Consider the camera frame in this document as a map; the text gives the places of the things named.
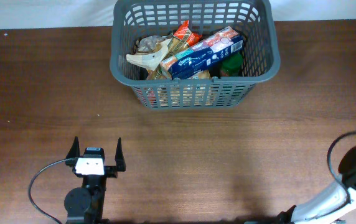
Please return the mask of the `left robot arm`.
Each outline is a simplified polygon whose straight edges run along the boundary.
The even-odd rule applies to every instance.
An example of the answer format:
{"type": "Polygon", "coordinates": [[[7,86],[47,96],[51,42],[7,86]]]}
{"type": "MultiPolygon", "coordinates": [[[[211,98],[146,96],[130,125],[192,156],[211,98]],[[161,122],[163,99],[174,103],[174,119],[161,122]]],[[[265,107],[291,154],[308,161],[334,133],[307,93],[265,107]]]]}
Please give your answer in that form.
{"type": "Polygon", "coordinates": [[[126,170],[121,139],[118,139],[114,166],[105,165],[105,152],[101,147],[88,147],[80,154],[77,137],[66,156],[65,165],[82,179],[82,186],[69,191],[64,199],[67,211],[67,223],[101,224],[110,223],[103,218],[106,193],[106,181],[116,179],[120,172],[126,170]]]}

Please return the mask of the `brown snack bag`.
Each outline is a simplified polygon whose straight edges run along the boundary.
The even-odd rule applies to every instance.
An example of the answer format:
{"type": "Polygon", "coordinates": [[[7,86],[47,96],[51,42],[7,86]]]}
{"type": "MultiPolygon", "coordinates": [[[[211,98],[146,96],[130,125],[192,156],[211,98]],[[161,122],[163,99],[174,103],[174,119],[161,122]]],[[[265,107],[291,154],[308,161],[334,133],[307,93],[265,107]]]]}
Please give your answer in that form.
{"type": "MultiPolygon", "coordinates": [[[[148,70],[148,77],[146,80],[165,80],[166,77],[164,75],[157,74],[154,71],[148,70]]],[[[195,75],[192,75],[188,78],[189,80],[198,80],[198,79],[211,79],[210,73],[208,70],[204,70],[202,72],[198,72],[195,75]]],[[[167,91],[165,86],[157,88],[157,95],[160,100],[160,104],[162,107],[167,107],[169,96],[171,97],[171,105],[173,107],[179,106],[182,103],[182,106],[189,106],[192,97],[195,98],[195,105],[200,105],[200,100],[205,95],[205,85],[186,85],[182,90],[182,100],[180,100],[180,89],[178,86],[171,87],[170,92],[167,91]]],[[[154,90],[151,88],[146,89],[147,96],[149,98],[149,102],[152,105],[156,104],[156,96],[154,94],[154,90]]]]}

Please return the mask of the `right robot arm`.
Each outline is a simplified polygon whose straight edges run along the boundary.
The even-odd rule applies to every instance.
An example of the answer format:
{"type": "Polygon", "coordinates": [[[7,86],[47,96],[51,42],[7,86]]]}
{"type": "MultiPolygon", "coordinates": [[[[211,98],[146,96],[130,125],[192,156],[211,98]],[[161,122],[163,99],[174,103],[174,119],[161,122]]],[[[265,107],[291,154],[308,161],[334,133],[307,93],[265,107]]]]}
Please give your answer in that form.
{"type": "Polygon", "coordinates": [[[273,223],[344,223],[340,218],[356,209],[356,146],[342,158],[338,172],[332,167],[331,155],[339,141],[351,136],[356,131],[340,135],[327,150],[327,167],[334,181],[306,203],[281,212],[273,223]]]}

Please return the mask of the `Kleenex tissue multipack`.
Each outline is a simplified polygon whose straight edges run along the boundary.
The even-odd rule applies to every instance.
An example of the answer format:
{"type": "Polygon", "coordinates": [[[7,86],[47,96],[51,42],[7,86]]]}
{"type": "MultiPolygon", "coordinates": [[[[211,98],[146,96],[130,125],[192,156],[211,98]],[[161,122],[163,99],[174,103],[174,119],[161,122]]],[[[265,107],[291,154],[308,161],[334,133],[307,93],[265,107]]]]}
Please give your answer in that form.
{"type": "Polygon", "coordinates": [[[171,74],[171,80],[188,79],[198,72],[229,58],[243,48],[244,39],[230,26],[163,60],[159,65],[171,74]]]}

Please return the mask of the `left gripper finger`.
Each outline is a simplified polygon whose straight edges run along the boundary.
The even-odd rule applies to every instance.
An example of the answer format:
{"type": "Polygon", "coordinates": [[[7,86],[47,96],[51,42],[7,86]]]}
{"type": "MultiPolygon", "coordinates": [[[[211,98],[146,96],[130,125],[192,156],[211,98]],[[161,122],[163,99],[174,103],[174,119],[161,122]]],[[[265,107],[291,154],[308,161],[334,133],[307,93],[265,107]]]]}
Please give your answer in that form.
{"type": "Polygon", "coordinates": [[[126,171],[126,162],[123,155],[121,138],[118,139],[116,152],[115,152],[115,162],[116,162],[116,170],[118,172],[126,171]]]}
{"type": "Polygon", "coordinates": [[[80,145],[79,145],[78,137],[75,136],[75,138],[73,140],[73,144],[72,144],[68,154],[66,155],[65,165],[66,166],[75,166],[79,157],[80,157],[80,145]]]}

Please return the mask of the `small brown paper packet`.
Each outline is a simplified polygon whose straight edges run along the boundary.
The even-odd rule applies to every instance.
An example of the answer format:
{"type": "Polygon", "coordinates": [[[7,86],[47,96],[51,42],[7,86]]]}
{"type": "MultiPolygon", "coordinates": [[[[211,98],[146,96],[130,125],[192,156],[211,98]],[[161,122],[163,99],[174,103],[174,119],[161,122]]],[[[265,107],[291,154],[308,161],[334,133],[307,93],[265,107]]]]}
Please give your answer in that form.
{"type": "Polygon", "coordinates": [[[154,71],[167,55],[171,40],[171,36],[145,37],[137,42],[134,54],[126,55],[126,60],[133,65],[154,71]]]}

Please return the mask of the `grey plastic basket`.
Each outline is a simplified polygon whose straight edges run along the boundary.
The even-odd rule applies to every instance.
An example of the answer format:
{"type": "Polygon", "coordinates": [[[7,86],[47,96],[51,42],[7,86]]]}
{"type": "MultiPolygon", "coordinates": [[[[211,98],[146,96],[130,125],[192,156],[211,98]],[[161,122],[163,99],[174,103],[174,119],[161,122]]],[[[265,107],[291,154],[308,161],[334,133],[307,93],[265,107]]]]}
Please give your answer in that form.
{"type": "Polygon", "coordinates": [[[110,70],[151,109],[235,106],[281,64],[268,0],[118,1],[113,13],[110,70]],[[155,67],[129,62],[155,35],[172,43],[155,67]]]}

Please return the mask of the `green lid jar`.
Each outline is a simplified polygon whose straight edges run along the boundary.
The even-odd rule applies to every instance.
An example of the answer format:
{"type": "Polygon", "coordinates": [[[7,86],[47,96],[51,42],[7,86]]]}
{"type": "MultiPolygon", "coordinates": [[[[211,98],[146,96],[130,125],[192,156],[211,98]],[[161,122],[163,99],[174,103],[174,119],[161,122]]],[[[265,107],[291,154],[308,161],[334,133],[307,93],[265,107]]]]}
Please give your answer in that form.
{"type": "Polygon", "coordinates": [[[243,64],[241,53],[235,53],[222,62],[220,68],[221,77],[237,77],[243,64]]]}

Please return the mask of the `orange spaghetti packet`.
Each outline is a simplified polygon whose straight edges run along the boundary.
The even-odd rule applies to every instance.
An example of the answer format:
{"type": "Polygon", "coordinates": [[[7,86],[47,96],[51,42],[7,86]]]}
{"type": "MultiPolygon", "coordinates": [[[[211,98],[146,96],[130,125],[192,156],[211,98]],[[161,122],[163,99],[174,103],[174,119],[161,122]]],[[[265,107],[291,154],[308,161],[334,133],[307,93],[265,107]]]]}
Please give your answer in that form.
{"type": "MultiPolygon", "coordinates": [[[[189,29],[190,21],[186,20],[172,35],[172,40],[168,44],[167,55],[162,59],[165,60],[173,55],[188,49],[193,46],[202,38],[202,34],[193,33],[189,29]]],[[[167,72],[167,69],[162,68],[160,65],[157,66],[155,71],[148,70],[148,77],[146,80],[160,80],[160,79],[171,79],[171,74],[167,72]]]]}

